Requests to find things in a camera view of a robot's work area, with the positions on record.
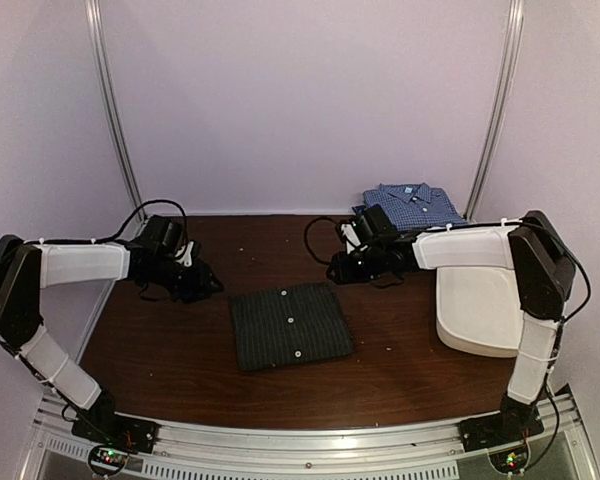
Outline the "dark blue printed shirt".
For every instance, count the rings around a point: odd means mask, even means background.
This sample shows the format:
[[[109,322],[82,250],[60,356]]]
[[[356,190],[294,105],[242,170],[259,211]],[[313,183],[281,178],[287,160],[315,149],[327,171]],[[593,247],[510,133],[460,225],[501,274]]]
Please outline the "dark blue printed shirt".
[[[365,205],[356,205],[352,207],[355,215],[361,215],[366,209],[367,207]]]

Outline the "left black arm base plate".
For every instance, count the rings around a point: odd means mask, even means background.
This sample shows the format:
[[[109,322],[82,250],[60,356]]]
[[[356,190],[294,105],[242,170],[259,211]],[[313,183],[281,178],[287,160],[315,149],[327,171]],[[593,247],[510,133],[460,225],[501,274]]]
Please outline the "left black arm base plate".
[[[154,421],[119,414],[82,415],[73,423],[71,433],[79,438],[112,446],[131,453],[151,454],[157,439]]]

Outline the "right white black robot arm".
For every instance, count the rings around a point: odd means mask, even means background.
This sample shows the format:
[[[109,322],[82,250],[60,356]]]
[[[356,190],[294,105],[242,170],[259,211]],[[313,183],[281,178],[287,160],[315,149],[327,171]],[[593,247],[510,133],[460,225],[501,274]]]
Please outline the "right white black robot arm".
[[[494,223],[398,230],[379,207],[343,221],[344,246],[327,264],[336,284],[371,283],[385,274],[436,276],[435,327],[448,347],[512,358],[512,376],[492,430],[515,440],[559,356],[578,264],[537,210]]]

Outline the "dark striped long sleeve shirt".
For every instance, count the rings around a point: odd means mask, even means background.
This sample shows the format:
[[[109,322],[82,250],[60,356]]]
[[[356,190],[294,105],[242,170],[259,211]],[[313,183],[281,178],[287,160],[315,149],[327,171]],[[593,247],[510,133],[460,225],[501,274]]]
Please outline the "dark striped long sleeve shirt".
[[[258,290],[228,302],[244,372],[332,360],[354,353],[342,307],[326,283]]]

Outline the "blue checked shirt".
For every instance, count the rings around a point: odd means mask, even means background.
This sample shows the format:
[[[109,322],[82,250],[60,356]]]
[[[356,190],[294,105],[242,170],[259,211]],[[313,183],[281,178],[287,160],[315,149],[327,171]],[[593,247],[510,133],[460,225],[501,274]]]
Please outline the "blue checked shirt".
[[[367,208],[379,206],[399,231],[466,224],[446,192],[427,183],[380,184],[362,198]]]

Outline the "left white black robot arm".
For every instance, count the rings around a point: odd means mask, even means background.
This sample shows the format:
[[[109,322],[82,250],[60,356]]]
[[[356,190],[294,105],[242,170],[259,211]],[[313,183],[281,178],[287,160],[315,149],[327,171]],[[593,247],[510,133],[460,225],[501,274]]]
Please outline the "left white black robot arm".
[[[162,288],[184,304],[223,291],[184,224],[153,216],[130,239],[0,238],[0,345],[77,411],[103,444],[124,433],[113,396],[76,361],[76,342],[98,317],[97,301],[118,282]],[[81,322],[81,328],[75,326]]]

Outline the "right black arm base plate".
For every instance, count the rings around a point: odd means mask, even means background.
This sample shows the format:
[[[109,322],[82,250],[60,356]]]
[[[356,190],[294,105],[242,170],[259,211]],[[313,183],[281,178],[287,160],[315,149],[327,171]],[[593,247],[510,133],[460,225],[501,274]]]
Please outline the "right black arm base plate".
[[[527,420],[501,412],[471,417],[462,420],[458,429],[465,452],[522,442],[544,432],[543,423],[536,417],[536,412]]]

